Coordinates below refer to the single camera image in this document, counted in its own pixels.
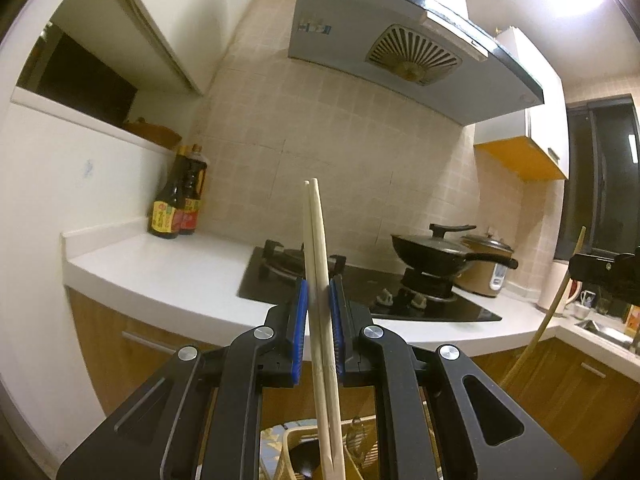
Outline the brown rice cooker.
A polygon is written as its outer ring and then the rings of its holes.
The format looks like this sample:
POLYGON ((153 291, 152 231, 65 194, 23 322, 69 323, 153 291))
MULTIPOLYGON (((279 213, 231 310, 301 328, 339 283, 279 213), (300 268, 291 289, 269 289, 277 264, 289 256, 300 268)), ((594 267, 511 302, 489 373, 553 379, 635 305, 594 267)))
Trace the brown rice cooker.
MULTIPOLYGON (((468 234, 461 237, 461 243, 473 252, 513 256, 513 249, 503 240, 491 235, 468 234)), ((454 284, 467 292, 485 297, 497 297, 506 280, 509 269, 499 263, 475 261, 457 278, 454 284)))

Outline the black plastic spoon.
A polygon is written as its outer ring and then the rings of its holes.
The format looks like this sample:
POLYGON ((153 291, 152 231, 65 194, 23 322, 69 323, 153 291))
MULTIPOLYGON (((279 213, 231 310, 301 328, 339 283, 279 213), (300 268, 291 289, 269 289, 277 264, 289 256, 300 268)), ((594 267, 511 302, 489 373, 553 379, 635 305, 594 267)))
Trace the black plastic spoon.
POLYGON ((304 479, 314 478, 314 473, 320 467, 320 448, 317 440, 299 443, 288 453, 292 468, 296 474, 304 479))

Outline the wooden lower cabinets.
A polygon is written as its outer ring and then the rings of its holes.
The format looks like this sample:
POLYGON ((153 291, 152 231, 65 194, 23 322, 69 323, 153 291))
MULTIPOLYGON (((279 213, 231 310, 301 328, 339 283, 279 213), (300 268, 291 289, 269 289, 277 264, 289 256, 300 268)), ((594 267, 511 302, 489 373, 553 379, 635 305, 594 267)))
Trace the wooden lower cabinets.
MULTIPOLYGON (((101 408, 112 414, 177 348, 228 344, 218 322, 172 310, 165 321, 68 293, 82 357, 101 408)), ((576 460, 587 479, 639 475, 639 362, 557 328, 538 342, 509 396, 576 460)))

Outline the wooden chopstick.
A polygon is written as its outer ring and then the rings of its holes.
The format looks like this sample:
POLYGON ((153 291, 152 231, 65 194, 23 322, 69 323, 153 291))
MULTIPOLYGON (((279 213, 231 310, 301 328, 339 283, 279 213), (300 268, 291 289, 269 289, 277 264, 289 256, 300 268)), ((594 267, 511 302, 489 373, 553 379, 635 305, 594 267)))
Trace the wooden chopstick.
POLYGON ((322 393, 326 404, 326 433, 328 450, 321 451, 327 462, 322 463, 324 478, 345 479, 345 459, 342 441, 340 395, 338 394, 337 369, 333 337, 332 311, 330 307, 330 283, 326 233, 320 200, 319 183, 316 178, 309 181, 310 234, 314 242, 314 278, 316 281, 316 305, 319 325, 322 393))
POLYGON ((528 345, 525 347, 524 351, 520 354, 518 359, 510 368, 510 370, 501 379, 501 382, 499 382, 499 386, 503 388, 503 390, 506 390, 506 388, 508 388, 512 384, 515 376, 518 374, 518 372, 524 366, 525 362, 534 352, 535 347, 538 344, 538 341, 541 340, 541 336, 546 331, 551 319, 555 315, 556 310, 558 310, 559 304, 562 300, 564 292, 566 291, 569 281, 570 281, 570 270, 565 269, 564 273, 562 274, 562 280, 560 281, 560 284, 556 289, 555 295, 551 301, 550 307, 547 310, 547 313, 544 316, 544 319, 541 321, 540 325, 538 326, 536 333, 534 333, 534 336, 529 341, 528 345))
POLYGON ((312 382, 314 383, 314 411, 316 412, 318 425, 322 478, 332 479, 334 468, 329 430, 329 417, 328 410, 326 409, 326 388, 324 388, 322 367, 321 330, 318 319, 316 270, 314 270, 314 241, 312 240, 311 232, 309 191, 310 183, 306 180, 303 187, 303 234, 305 273, 308 285, 308 321, 310 331, 312 382))

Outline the dark window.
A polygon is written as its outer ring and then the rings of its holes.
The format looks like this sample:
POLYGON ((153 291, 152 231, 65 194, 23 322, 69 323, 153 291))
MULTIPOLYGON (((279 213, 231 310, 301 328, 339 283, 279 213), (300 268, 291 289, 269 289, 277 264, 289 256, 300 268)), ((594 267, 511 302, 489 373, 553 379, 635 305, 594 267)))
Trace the dark window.
POLYGON ((639 119, 630 96, 567 109, 570 176, 554 256, 567 260, 581 228, 582 250, 611 257, 639 246, 639 119))

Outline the front soy sauce bottle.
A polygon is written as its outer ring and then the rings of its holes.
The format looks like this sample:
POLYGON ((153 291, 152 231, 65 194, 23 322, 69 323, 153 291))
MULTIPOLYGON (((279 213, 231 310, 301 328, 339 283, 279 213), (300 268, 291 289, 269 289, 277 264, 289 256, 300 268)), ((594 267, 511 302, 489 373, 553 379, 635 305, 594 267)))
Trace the front soy sauce bottle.
POLYGON ((155 197, 151 208, 149 232, 172 240, 179 235, 184 204, 183 178, 188 164, 188 148, 181 145, 164 187, 155 197))

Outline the white upper cabinet right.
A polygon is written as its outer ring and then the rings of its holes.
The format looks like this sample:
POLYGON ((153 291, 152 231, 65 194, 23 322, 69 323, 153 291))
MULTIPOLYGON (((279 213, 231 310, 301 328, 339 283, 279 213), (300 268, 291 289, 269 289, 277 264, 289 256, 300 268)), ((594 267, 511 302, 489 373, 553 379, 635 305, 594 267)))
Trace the white upper cabinet right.
POLYGON ((475 125, 474 146, 498 159, 523 181, 566 180, 570 175, 570 144, 561 78, 518 28, 500 32, 497 40, 541 84, 544 102, 479 122, 475 125))

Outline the rear sauce bottle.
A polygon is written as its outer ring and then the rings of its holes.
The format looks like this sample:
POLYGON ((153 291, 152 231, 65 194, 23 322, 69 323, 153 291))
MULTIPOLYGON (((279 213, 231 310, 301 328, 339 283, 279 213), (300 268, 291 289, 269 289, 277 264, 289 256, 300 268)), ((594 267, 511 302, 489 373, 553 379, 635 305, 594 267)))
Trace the rear sauce bottle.
POLYGON ((186 158, 186 172, 183 177, 184 208, 180 226, 182 235, 193 234, 198 226, 207 169, 208 159, 203 154, 203 147, 193 144, 186 158))

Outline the range hood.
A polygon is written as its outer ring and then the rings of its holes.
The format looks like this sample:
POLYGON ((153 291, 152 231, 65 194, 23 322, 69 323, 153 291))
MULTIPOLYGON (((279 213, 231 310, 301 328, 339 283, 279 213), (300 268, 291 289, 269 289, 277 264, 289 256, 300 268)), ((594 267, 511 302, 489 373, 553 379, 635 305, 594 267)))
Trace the range hood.
POLYGON ((533 75, 470 21, 466 0, 296 0, 288 54, 462 126, 544 102, 533 75))

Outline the black wok with lid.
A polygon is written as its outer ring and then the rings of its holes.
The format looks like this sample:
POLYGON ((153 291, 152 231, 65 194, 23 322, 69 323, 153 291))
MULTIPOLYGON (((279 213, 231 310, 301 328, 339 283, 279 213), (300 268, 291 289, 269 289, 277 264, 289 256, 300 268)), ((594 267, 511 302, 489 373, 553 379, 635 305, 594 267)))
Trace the black wok with lid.
POLYGON ((518 268, 518 262, 514 258, 473 252, 469 247, 445 237, 449 232, 459 233, 472 229, 475 229, 472 224, 442 226, 431 223, 431 236, 392 234, 390 237, 394 251, 406 266, 435 278, 455 278, 475 261, 497 263, 511 270, 518 268))

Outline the white cup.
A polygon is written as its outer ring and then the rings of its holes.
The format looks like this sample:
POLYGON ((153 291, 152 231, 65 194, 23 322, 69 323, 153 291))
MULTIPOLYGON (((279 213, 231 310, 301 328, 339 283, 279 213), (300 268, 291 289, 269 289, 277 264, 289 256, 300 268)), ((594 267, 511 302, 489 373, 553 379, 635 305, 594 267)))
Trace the white cup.
POLYGON ((597 300, 597 294, 592 290, 585 289, 580 293, 579 312, 587 315, 597 300))

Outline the kitchen sink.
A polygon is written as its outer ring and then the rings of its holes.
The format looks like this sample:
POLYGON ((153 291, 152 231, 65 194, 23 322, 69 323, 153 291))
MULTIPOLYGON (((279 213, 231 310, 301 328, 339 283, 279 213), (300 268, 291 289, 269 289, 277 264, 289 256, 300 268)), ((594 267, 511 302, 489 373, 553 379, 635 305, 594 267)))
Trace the kitchen sink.
POLYGON ((612 344, 616 344, 616 346, 619 346, 620 348, 624 348, 626 350, 631 347, 631 344, 634 341, 631 337, 627 336, 620 330, 616 330, 613 327, 608 327, 596 321, 590 320, 589 318, 576 323, 576 326, 590 334, 596 335, 608 342, 612 342, 612 344))

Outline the black gas stove top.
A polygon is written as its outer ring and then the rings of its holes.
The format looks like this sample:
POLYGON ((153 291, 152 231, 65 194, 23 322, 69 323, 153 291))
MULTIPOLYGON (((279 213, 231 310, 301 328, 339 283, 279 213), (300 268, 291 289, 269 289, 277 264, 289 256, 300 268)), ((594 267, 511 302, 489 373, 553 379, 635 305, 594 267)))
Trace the black gas stove top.
MULTIPOLYGON (((266 240, 250 256, 238 290, 244 299, 283 304, 294 295, 296 282, 305 277, 304 252, 266 240)), ((347 263, 343 255, 330 255, 329 274, 340 274, 348 300, 368 307, 375 318, 422 322, 498 322, 498 314, 450 292, 439 301, 401 283, 402 276, 347 263)))

